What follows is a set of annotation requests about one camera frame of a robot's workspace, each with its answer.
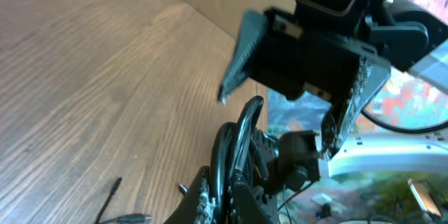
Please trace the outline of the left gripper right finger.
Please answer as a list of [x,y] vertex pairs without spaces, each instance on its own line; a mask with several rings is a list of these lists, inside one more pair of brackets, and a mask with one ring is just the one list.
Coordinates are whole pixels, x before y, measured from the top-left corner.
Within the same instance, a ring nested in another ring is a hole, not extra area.
[[230,186],[229,223],[271,224],[268,215],[260,208],[242,174],[234,174]]

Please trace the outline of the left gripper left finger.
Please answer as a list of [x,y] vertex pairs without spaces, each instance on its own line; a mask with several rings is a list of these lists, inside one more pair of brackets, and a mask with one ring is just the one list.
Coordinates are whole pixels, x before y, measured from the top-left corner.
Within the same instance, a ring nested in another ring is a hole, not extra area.
[[209,167],[199,168],[187,193],[164,224],[213,224],[216,199],[211,196]]

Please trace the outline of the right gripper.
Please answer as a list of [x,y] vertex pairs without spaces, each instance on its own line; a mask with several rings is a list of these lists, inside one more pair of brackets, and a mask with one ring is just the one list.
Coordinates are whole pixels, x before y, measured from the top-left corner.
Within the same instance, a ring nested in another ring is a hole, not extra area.
[[358,39],[304,29],[279,8],[264,14],[244,13],[217,100],[225,104],[251,77],[289,100],[308,91],[335,101],[321,124],[320,156],[331,160],[361,111],[391,77],[391,63]]

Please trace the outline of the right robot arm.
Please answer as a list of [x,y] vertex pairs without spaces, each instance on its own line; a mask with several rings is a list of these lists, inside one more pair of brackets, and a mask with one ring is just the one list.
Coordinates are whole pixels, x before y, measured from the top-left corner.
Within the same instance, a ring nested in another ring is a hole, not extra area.
[[281,140],[277,174],[309,179],[351,172],[447,172],[447,145],[425,130],[364,136],[351,129],[385,86],[392,66],[408,70],[410,48],[427,30],[396,22],[384,0],[295,0],[294,13],[247,11],[233,59],[218,91],[224,102],[253,79],[296,100],[310,92],[330,103],[321,131],[290,132]]

